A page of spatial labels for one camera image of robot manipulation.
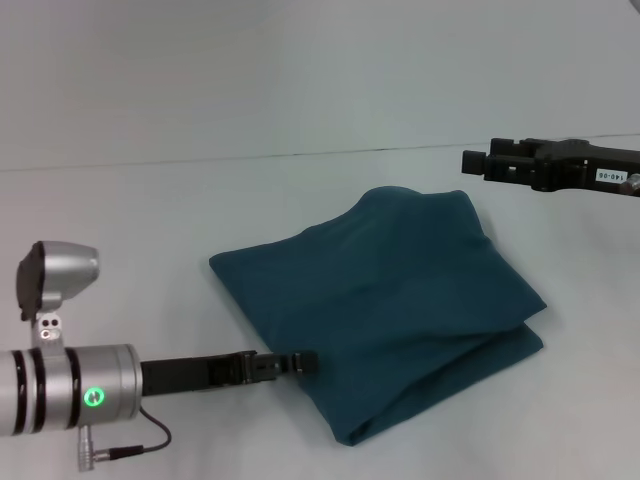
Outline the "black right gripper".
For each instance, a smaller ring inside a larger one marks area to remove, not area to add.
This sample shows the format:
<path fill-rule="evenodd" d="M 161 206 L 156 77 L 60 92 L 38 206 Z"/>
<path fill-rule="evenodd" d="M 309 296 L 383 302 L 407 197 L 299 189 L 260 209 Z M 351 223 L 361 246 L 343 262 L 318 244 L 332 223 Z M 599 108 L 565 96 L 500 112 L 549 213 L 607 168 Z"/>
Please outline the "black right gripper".
<path fill-rule="evenodd" d="M 586 140 L 493 138 L 489 153 L 463 152 L 461 171 L 541 192 L 573 189 L 640 197 L 640 151 Z"/>

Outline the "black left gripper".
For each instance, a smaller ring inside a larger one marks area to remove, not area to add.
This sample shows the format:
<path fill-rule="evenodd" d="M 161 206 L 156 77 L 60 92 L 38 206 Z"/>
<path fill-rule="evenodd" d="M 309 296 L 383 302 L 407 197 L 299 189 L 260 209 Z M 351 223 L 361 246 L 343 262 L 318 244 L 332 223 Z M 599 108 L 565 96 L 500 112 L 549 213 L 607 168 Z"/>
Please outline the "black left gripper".
<path fill-rule="evenodd" d="M 142 396 L 150 397 L 239 386 L 251 381 L 273 381 L 283 375 L 313 375 L 319 369 L 319 356 L 311 351 L 289 355 L 241 351 L 144 361 L 141 369 Z"/>

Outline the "teal blue shirt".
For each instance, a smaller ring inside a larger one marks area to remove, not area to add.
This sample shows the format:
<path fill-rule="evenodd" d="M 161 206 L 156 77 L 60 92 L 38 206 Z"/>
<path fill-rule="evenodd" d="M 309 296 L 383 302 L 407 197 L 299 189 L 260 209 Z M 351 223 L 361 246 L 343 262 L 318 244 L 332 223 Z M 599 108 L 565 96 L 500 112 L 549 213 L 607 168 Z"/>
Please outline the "teal blue shirt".
<path fill-rule="evenodd" d="M 346 213 L 210 267 L 263 343 L 319 358 L 303 391 L 358 445 L 536 354 L 545 302 L 461 191 L 366 192 Z"/>

